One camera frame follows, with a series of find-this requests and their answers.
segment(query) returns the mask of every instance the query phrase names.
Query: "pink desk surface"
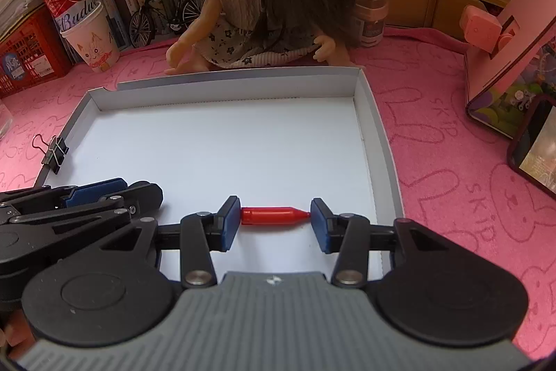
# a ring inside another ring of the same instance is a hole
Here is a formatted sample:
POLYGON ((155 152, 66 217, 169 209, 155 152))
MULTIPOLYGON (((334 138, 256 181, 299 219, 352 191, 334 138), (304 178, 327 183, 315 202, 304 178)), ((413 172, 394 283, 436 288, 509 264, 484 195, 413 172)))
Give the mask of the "pink desk surface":
MULTIPOLYGON (((390 30, 378 47, 352 56, 366 66, 407 217, 522 280, 530 304, 515 342, 537 358, 556 346, 556 201, 506 166, 504 137, 466 118, 463 56, 456 52, 463 49, 435 31, 390 30)), ((15 121, 0 141, 0 191, 33 185, 42 159, 33 136, 58 133, 85 91, 160 76, 165 51, 124 55, 104 74, 77 65, 63 79, 6 98, 15 121)))

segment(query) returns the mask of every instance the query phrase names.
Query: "cartoon cat drawing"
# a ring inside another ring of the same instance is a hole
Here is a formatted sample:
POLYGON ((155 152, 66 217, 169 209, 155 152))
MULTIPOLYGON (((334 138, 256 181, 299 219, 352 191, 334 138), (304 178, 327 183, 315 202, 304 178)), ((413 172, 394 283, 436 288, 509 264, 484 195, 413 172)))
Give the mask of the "cartoon cat drawing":
POLYGON ((93 71, 103 72, 110 68, 106 61, 112 55, 112 50, 106 51, 104 41, 94 32, 91 32, 91 42, 88 45, 83 47, 78 44, 77 47, 85 63, 93 71))

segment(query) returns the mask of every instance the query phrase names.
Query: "white cardboard tray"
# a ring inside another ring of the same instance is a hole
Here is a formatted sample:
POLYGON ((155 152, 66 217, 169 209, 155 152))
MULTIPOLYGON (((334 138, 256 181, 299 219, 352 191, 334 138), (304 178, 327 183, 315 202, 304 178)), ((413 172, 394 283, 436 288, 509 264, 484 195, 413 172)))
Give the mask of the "white cardboard tray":
MULTIPOLYGON (((45 167, 36 185, 148 180, 163 191, 160 224, 216 212, 229 195, 242 206, 307 211, 321 197, 333 212, 373 224, 403 216, 384 128, 354 68, 235 70, 90 90, 60 136, 69 154, 58 175, 45 167)), ((219 279, 229 270, 329 278, 336 259, 320 251, 310 224, 240 227, 229 252, 211 254, 219 279)), ((370 278, 389 268, 387 253, 370 253, 370 278)), ((161 270, 179 280, 178 252, 164 252, 161 270)))

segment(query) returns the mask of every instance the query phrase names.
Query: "phone screen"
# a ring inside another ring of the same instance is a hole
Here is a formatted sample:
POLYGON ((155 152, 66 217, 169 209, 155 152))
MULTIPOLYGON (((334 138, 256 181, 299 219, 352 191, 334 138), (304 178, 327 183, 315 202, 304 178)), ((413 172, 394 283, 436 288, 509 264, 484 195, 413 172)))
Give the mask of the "phone screen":
POLYGON ((556 106, 541 101, 513 152, 515 164, 556 193, 556 106))

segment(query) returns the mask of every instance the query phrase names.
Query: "bicycle wheel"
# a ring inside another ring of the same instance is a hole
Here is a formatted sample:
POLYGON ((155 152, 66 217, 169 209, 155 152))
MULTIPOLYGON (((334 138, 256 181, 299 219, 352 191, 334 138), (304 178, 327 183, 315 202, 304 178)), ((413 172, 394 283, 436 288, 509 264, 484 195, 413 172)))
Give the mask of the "bicycle wheel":
POLYGON ((155 37, 155 21, 148 11, 136 11, 130 20, 130 39, 134 48, 147 46, 155 37))
POLYGON ((205 0, 187 0, 183 6, 182 18, 185 27, 189 27, 201 14, 205 0))

